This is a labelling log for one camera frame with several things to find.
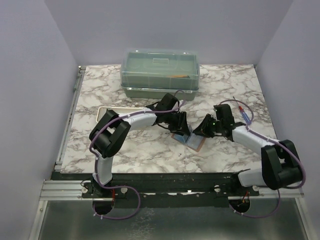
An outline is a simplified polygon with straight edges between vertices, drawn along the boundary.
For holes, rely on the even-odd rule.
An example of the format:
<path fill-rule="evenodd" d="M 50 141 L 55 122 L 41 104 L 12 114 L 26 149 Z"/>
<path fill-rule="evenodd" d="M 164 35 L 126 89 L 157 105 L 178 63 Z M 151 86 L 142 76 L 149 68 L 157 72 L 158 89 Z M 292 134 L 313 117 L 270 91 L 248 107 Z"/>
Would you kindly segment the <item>brown leather card holder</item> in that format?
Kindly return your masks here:
<path fill-rule="evenodd" d="M 194 133 L 191 133 L 190 135 L 173 134 L 171 138 L 195 152 L 200 151 L 206 140 L 205 137 L 196 135 Z"/>

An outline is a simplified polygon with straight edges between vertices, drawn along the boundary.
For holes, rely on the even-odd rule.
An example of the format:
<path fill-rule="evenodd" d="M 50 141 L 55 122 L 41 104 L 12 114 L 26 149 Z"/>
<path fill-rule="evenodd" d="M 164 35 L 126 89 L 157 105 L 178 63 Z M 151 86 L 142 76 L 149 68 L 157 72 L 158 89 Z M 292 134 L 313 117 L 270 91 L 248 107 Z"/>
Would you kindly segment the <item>white rectangular tray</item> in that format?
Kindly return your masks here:
<path fill-rule="evenodd" d="M 112 110 L 119 115 L 127 115 L 132 112 L 139 112 L 143 110 L 143 107 L 112 107 L 112 106 L 101 106 L 98 108 L 97 115 L 96 115 L 96 122 L 98 123 L 105 113 L 108 110 Z"/>

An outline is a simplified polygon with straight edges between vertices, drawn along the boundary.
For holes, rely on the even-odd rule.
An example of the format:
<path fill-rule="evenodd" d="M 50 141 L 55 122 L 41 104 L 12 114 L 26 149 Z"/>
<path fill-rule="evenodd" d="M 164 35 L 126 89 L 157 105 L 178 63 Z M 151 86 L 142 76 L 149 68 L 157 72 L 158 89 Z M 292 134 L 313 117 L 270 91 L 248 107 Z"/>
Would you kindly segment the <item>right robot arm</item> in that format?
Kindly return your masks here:
<path fill-rule="evenodd" d="M 279 141 L 251 130 L 243 122 L 235 122 L 228 104 L 214 106 L 215 115 L 207 114 L 192 131 L 204 138 L 223 137 L 250 149 L 261 157 L 261 167 L 240 171 L 230 183 L 230 191 L 241 196 L 248 187 L 300 188 L 306 181 L 306 171 L 299 159 L 296 147 L 290 140 Z"/>

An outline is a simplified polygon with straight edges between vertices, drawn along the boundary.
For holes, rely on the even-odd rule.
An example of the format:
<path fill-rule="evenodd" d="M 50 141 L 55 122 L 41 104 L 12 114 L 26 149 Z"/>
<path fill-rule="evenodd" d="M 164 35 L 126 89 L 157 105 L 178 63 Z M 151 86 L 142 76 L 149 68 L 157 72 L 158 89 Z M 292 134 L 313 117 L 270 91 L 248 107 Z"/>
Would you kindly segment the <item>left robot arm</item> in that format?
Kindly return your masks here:
<path fill-rule="evenodd" d="M 111 191 L 113 158 L 121 149 L 130 131 L 166 124 L 167 130 L 180 136 L 190 136 L 187 113 L 180 108 L 186 100 L 178 100 L 175 94 L 166 93 L 156 103 L 138 111 L 118 114 L 107 110 L 89 134 L 89 151 L 95 155 L 93 191 L 101 198 Z"/>

